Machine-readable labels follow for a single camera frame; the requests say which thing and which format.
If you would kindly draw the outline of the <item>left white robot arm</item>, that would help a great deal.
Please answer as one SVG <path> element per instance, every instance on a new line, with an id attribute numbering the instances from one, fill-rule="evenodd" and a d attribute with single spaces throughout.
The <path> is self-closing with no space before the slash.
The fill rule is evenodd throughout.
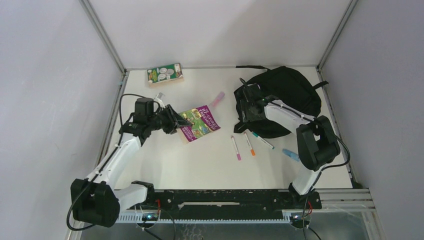
<path id="1" fill-rule="evenodd" d="M 94 226 L 112 227 L 120 213 L 140 204 L 149 209 L 156 203 L 152 183 L 135 180 L 126 188 L 116 189 L 119 177 L 129 161 L 141 149 L 152 132 L 162 130 L 175 134 L 177 129 L 192 124 L 179 115 L 171 105 L 155 97 L 137 96 L 134 111 L 127 120 L 119 117 L 119 139 L 85 178 L 76 178 L 70 186 L 71 205 L 66 215 L 66 225 L 72 231 L 84 231 Z M 76 228 L 70 220 L 87 223 Z"/>

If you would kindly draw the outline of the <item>blue correction tape dispenser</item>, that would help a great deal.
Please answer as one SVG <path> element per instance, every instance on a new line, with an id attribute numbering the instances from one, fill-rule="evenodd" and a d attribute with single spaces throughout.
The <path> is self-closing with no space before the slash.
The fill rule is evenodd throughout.
<path id="1" fill-rule="evenodd" d="M 282 153 L 285 154 L 286 156 L 288 156 L 289 158 L 297 161 L 297 162 L 301 161 L 299 155 L 297 153 L 289 150 L 289 149 L 283 148 Z"/>

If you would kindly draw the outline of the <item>black student backpack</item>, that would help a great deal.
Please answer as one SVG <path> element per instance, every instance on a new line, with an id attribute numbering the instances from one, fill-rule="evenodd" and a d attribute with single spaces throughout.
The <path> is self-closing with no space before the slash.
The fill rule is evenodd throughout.
<path id="1" fill-rule="evenodd" d="M 249 87 L 258 85 L 264 97 L 275 96 L 291 108 L 310 116 L 317 117 L 321 113 L 322 100 L 317 89 L 327 85 L 327 81 L 311 85 L 298 70 L 286 66 L 270 69 L 261 65 L 238 65 L 237 68 L 265 70 L 246 81 Z M 268 119 L 243 122 L 241 106 L 244 98 L 243 88 L 242 85 L 233 92 L 239 120 L 233 129 L 235 134 L 242 134 L 249 130 L 264 139 L 274 139 L 290 134 L 288 129 Z"/>

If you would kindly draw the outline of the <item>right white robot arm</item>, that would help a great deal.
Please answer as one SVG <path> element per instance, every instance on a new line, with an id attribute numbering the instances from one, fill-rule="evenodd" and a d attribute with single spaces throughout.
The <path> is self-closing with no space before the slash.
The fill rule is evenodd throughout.
<path id="1" fill-rule="evenodd" d="M 331 167 L 331 162 L 341 152 L 339 138 L 330 120 L 324 115 L 314 117 L 302 113 L 273 95 L 264 96 L 256 83 L 243 82 L 241 91 L 243 123 L 269 120 L 295 135 L 298 157 L 303 167 L 289 185 L 292 191 L 289 203 L 295 208 L 302 208 L 308 203 L 308 194 L 318 182 L 321 172 Z"/>

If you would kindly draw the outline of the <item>purple cover book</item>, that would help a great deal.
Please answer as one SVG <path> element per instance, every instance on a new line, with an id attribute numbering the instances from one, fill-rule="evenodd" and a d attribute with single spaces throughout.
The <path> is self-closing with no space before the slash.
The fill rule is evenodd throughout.
<path id="1" fill-rule="evenodd" d="M 221 129 L 207 105 L 180 112 L 179 115 L 191 124 L 191 126 L 180 127 L 177 130 L 184 144 Z"/>

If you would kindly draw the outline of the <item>green cover book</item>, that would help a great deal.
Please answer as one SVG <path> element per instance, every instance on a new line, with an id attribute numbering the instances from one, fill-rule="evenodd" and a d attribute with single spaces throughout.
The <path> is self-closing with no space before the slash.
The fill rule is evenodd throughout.
<path id="1" fill-rule="evenodd" d="M 180 63 L 173 63 L 150 68 L 146 71 L 147 82 L 150 87 L 157 87 L 173 82 L 182 82 L 184 75 Z"/>

